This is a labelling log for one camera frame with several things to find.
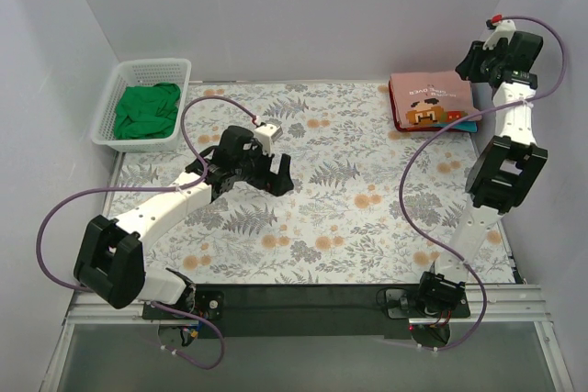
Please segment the pink t shirt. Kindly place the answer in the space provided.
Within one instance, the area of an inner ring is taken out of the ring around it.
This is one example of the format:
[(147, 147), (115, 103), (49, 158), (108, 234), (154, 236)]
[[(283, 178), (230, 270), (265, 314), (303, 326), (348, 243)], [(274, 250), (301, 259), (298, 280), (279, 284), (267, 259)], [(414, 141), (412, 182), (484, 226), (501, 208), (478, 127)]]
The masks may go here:
[(390, 104), (398, 131), (438, 131), (478, 111), (471, 85), (454, 71), (393, 73)]

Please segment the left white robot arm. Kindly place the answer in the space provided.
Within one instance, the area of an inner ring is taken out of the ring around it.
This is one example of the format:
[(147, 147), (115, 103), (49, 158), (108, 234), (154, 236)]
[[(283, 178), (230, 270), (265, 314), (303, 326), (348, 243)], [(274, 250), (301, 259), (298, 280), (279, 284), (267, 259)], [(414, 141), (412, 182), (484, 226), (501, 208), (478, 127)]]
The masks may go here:
[(229, 126), (220, 142), (204, 150), (163, 192), (115, 218), (89, 221), (73, 276), (108, 304), (121, 309), (135, 300), (158, 302), (178, 319), (196, 309), (196, 285), (176, 270), (150, 267), (146, 252), (171, 228), (235, 184), (248, 185), (272, 196), (293, 188), (290, 157), (271, 170), (273, 144), (279, 126), (263, 123), (249, 130)]

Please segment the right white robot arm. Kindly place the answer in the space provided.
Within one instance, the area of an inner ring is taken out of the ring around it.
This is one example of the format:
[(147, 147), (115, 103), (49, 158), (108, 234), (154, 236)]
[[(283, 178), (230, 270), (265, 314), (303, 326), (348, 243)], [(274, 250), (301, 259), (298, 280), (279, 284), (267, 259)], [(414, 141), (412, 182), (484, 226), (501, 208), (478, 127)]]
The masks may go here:
[(537, 90), (531, 68), (542, 47), (538, 35), (513, 31), (507, 37), (473, 42), (456, 68), (461, 79), (488, 84), (498, 110), (495, 134), (469, 173), (468, 199), (450, 249), (423, 273), (415, 294), (416, 307), (426, 316), (448, 314), (462, 304), (467, 267), (488, 231), (522, 204), (547, 161), (547, 151), (537, 146), (533, 135), (530, 107)]

